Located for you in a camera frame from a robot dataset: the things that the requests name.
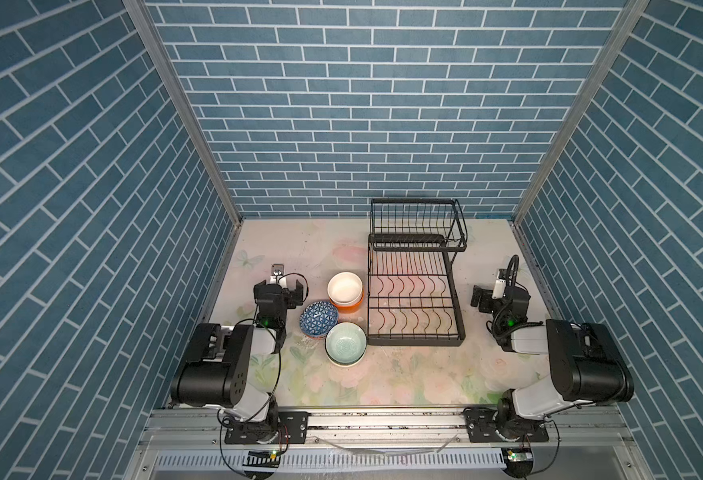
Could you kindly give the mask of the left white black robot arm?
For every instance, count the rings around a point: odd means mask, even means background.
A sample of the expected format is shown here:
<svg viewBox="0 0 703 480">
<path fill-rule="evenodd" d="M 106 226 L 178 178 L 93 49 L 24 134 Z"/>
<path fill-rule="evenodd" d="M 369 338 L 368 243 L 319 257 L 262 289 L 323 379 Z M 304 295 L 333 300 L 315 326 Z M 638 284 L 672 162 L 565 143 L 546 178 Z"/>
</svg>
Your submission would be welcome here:
<svg viewBox="0 0 703 480">
<path fill-rule="evenodd" d="M 251 356 L 281 356 L 287 313 L 307 300 L 308 282 L 295 273 L 253 286 L 255 314 L 233 326 L 199 324 L 170 384 L 172 405 L 216 407 L 222 427 L 243 435 L 271 436 L 279 430 L 276 389 L 264 392 L 248 382 Z"/>
</svg>

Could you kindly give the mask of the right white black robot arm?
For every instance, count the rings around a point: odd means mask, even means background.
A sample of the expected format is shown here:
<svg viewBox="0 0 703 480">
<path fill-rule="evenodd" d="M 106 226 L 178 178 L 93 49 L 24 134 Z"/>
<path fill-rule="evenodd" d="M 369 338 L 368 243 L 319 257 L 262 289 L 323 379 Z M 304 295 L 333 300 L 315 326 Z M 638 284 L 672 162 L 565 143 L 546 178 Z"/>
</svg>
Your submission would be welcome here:
<svg viewBox="0 0 703 480">
<path fill-rule="evenodd" d="M 509 282 L 501 288 L 473 287 L 471 306 L 491 316 L 487 330 L 501 351 L 545 356 L 549 373 L 523 388 L 509 389 L 495 408 L 465 410 L 467 427 L 505 441 L 545 435 L 553 414 L 573 408 L 625 403 L 635 382 L 611 332 L 595 323 L 527 317 L 531 296 Z"/>
</svg>

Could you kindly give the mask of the green ringed bowl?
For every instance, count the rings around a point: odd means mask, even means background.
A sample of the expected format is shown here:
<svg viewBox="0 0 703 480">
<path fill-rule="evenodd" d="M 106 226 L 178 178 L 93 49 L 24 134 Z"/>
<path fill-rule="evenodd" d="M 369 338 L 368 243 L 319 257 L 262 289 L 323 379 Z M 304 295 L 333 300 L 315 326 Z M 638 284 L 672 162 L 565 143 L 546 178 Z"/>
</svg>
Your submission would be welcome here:
<svg viewBox="0 0 703 480">
<path fill-rule="evenodd" d="M 332 363 L 344 367 L 355 365 L 367 351 L 367 336 L 361 326 L 341 322 L 327 333 L 324 348 Z"/>
</svg>

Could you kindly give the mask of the orange square bowl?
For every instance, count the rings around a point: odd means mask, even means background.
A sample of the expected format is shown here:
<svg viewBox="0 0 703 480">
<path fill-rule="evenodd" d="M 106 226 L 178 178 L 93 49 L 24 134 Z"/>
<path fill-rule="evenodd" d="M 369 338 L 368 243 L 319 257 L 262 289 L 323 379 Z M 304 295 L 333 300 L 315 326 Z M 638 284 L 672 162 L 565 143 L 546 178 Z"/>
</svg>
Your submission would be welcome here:
<svg viewBox="0 0 703 480">
<path fill-rule="evenodd" d="M 330 298 L 330 303 L 338 310 L 340 314 L 351 314 L 359 311 L 361 305 L 363 305 L 363 300 L 365 296 L 359 295 L 355 301 L 341 302 L 334 298 Z"/>
</svg>

